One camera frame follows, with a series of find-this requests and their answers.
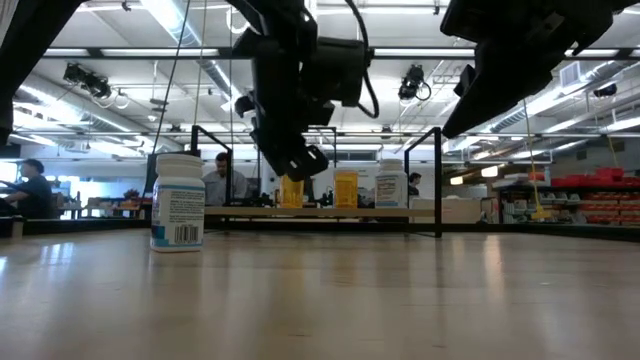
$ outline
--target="table surface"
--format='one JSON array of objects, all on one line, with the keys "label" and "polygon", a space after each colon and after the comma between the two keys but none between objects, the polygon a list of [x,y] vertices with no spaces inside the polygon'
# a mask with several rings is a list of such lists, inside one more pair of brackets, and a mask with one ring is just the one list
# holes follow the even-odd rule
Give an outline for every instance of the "table surface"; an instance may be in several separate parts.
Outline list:
[{"label": "table surface", "polygon": [[637,359],[640,247],[148,230],[0,242],[2,359]]}]

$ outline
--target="man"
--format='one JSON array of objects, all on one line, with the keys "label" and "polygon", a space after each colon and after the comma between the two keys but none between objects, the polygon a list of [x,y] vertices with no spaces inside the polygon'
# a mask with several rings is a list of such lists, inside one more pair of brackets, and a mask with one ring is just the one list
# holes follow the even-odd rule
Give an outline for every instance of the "man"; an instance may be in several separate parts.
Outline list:
[{"label": "man", "polygon": [[19,190],[4,198],[11,204],[18,203],[18,211],[28,219],[50,219],[51,185],[42,174],[44,165],[38,160],[28,159],[22,162],[20,173],[29,180],[18,185]]},{"label": "man", "polygon": [[[202,179],[206,187],[205,204],[207,206],[222,206],[225,203],[228,161],[229,154],[218,154],[218,156],[216,156],[216,171],[207,174]],[[234,170],[231,180],[231,197],[233,199],[244,199],[247,194],[247,179]]]},{"label": "man", "polygon": [[420,190],[418,190],[420,179],[422,179],[422,175],[418,173],[409,175],[409,196],[420,196]]}]

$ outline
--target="ceiling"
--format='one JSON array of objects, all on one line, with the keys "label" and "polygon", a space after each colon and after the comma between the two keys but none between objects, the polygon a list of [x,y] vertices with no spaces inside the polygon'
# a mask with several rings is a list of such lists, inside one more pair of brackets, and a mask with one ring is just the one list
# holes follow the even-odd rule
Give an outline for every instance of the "ceiling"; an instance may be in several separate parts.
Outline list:
[{"label": "ceiling", "polygon": [[[357,38],[357,26],[353,15],[345,11],[347,8],[342,0],[317,0],[317,21],[321,36],[339,38]],[[446,6],[448,1],[439,1]],[[224,2],[208,1],[208,10],[203,10],[205,2],[191,1],[189,18],[194,25],[194,31],[204,34],[202,39],[206,46],[231,46],[237,39],[227,26],[227,10],[221,8]],[[160,25],[158,20],[147,11],[142,3],[129,1],[132,11],[125,12],[120,8],[120,1],[94,0],[80,8],[59,34],[53,46],[56,47],[175,47],[176,42]],[[444,15],[433,15],[434,1],[431,0],[402,0],[376,1],[360,0],[359,7],[363,10],[369,40],[372,46],[470,46],[465,41],[447,37],[440,33],[439,27]],[[413,11],[399,13],[401,7],[413,6]],[[629,47],[640,44],[640,32],[637,22],[640,15],[624,13],[615,18],[614,26],[594,46],[595,47]],[[242,26],[244,19],[240,15],[232,15],[233,26]],[[156,129],[157,121],[151,121],[151,98],[164,98],[167,90],[168,78],[173,61],[158,61],[156,64],[145,60],[59,60],[43,59],[35,67],[33,73],[47,81],[68,89],[68,84],[62,79],[67,63],[79,63],[87,70],[105,76],[109,84],[126,94],[130,100],[124,108],[126,98],[120,97],[115,102],[113,97],[100,101],[102,107],[109,111],[138,123],[149,129]],[[219,60],[218,65],[231,79],[240,91],[252,88],[251,64],[247,60]],[[427,74],[427,82],[432,86],[433,96],[424,103],[414,103],[409,107],[401,104],[397,92],[401,77],[412,64],[420,64]],[[370,67],[370,76],[375,92],[380,100],[381,115],[378,119],[370,119],[357,109],[338,108],[331,120],[331,126],[343,131],[370,132],[380,131],[382,126],[390,125],[394,131],[420,132],[430,127],[443,125],[450,114],[457,96],[453,88],[458,81],[465,61],[438,60],[378,60]],[[562,64],[558,69],[568,65]],[[585,68],[597,64],[585,65]],[[618,77],[621,94],[634,94],[636,86],[640,85],[636,79],[637,71],[629,71]],[[201,80],[198,92],[198,80]],[[183,129],[195,122],[211,131],[244,131],[250,128],[247,119],[240,119],[225,111],[222,106],[227,100],[222,96],[217,86],[206,74],[200,74],[200,67],[195,61],[178,61],[174,77],[174,86],[169,92],[169,105],[165,117],[165,125],[178,124]],[[549,88],[557,86],[557,81]],[[70,92],[91,102],[88,93],[73,88]],[[537,114],[538,117],[549,121],[545,124],[562,122],[607,103],[616,101],[614,98],[587,100],[587,95],[577,94],[571,101],[563,102]],[[371,107],[368,95],[363,92],[362,102]],[[236,138],[235,141],[247,139]],[[405,143],[408,138],[392,138],[389,142]],[[371,142],[371,138],[341,139],[340,141]]]}]

